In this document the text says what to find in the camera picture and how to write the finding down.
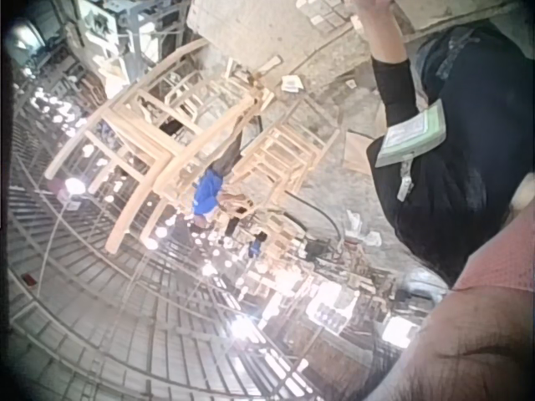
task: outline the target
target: worker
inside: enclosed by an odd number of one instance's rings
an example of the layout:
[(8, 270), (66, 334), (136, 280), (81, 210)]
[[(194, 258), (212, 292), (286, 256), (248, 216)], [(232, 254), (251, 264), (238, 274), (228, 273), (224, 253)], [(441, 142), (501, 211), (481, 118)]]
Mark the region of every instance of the worker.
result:
[[(417, 121), (415, 84), (390, 0), (348, 0), (359, 10), (385, 104), (386, 136)], [(533, 172), (533, 61), (493, 25), (432, 36), (415, 68), (445, 138), (407, 161), (377, 166), (385, 137), (367, 149), (387, 221), (450, 287), (468, 257), (504, 226), (518, 186)]]
[(262, 246), (262, 243), (265, 242), (267, 238), (268, 234), (266, 234), (264, 231), (260, 231), (254, 236), (254, 241), (249, 242), (249, 247), (247, 250), (249, 259), (260, 256), (260, 246)]
[(535, 202), (469, 259), (399, 359), (348, 401), (535, 399)]
[[(236, 126), (241, 120), (242, 117), (237, 119)], [(211, 163), (199, 180), (193, 197), (194, 216), (190, 225), (191, 232), (206, 231), (220, 204), (247, 201), (245, 195), (232, 195), (222, 191), (223, 179), (232, 172), (234, 165), (242, 158), (240, 154), (242, 134), (243, 131), (238, 134), (223, 155)]]

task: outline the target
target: concrete floor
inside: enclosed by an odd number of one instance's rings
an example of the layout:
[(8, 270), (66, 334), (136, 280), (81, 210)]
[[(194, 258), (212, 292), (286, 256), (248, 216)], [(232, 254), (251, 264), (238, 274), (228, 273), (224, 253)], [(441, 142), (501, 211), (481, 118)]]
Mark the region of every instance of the concrete floor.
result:
[[(532, 21), (524, 11), (519, 10), (492, 18), (491, 21), (517, 43), (528, 57), (533, 58)], [(410, 53), (415, 51), (417, 44), (409, 43)], [(206, 76), (222, 71), (227, 63), (227, 57), (213, 46), (202, 51), (200, 60)], [(361, 64), (351, 74), (351, 78), (355, 79), (358, 88), (350, 89), (345, 84), (345, 79), (334, 80), (317, 90), (313, 97), (333, 116), (337, 108), (341, 110), (348, 129), (375, 137), (377, 135), (374, 121), (380, 97), (375, 90), (371, 67), (368, 63)], [(264, 126), (283, 113), (285, 108), (285, 103), (280, 101), (271, 106), (262, 116), (266, 121)], [(343, 136), (337, 139), (318, 168), (309, 174), (299, 196), (330, 215), (340, 230), (349, 225), (346, 211), (350, 210), (361, 215), (364, 234), (378, 231), (382, 237), (382, 245), (364, 246), (364, 252), (371, 266), (401, 274), (421, 269), (421, 264), (395, 238), (380, 208), (370, 177), (342, 167), (344, 141)], [(290, 199), (285, 206), (308, 227), (312, 235), (324, 239), (336, 238), (332, 225), (317, 211)]]

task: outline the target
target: metal grid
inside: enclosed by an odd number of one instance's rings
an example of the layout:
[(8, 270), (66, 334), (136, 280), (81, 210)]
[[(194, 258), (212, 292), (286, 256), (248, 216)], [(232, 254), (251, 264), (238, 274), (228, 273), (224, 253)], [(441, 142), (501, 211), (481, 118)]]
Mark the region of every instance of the metal grid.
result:
[[(43, 178), (55, 146), (16, 122), (8, 210), (9, 349), (13, 366), (36, 392), (44, 399), (98, 400), (315, 397), (224, 283), (199, 275), (184, 227), (162, 240), (158, 251), (147, 251), (133, 229), (117, 255), (109, 256), (104, 244), (117, 202), (105, 204), (99, 193), (83, 199), (78, 211), (62, 214)], [(90, 181), (95, 157), (73, 158), (64, 173)], [(38, 298), (37, 286), (22, 277), (37, 280), (58, 219)], [(247, 326), (245, 340), (234, 338), (236, 321)]]

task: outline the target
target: pink sleeve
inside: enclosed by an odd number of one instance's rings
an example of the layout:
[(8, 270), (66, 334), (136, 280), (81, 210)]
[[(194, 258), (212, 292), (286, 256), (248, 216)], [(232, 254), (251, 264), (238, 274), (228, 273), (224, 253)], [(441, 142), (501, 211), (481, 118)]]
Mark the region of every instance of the pink sleeve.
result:
[(506, 287), (533, 292), (535, 201), (474, 253), (454, 289)]

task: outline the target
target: black shirt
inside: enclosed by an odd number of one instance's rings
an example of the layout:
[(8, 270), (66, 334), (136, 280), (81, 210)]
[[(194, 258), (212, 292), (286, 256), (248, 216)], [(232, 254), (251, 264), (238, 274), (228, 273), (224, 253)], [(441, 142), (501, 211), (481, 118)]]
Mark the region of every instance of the black shirt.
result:
[[(533, 61), (500, 33), (477, 29), (457, 56), (440, 91), (449, 145), (454, 144), (468, 167), (485, 187), (488, 207), (503, 211), (518, 185), (533, 171)], [(418, 113), (410, 62), (388, 64), (373, 60), (380, 96), (385, 103), (387, 125), (404, 122)], [(435, 78), (433, 71), (427, 74)], [(383, 138), (368, 148), (375, 187), (387, 220), (395, 225), (400, 208), (400, 165), (375, 168)], [(418, 190), (418, 181), (429, 174), (419, 170), (420, 158), (437, 157), (439, 146), (415, 159), (411, 175), (413, 204), (426, 205), (430, 190)], [(444, 160), (444, 168), (455, 160)], [(426, 185), (434, 185), (432, 177)]]

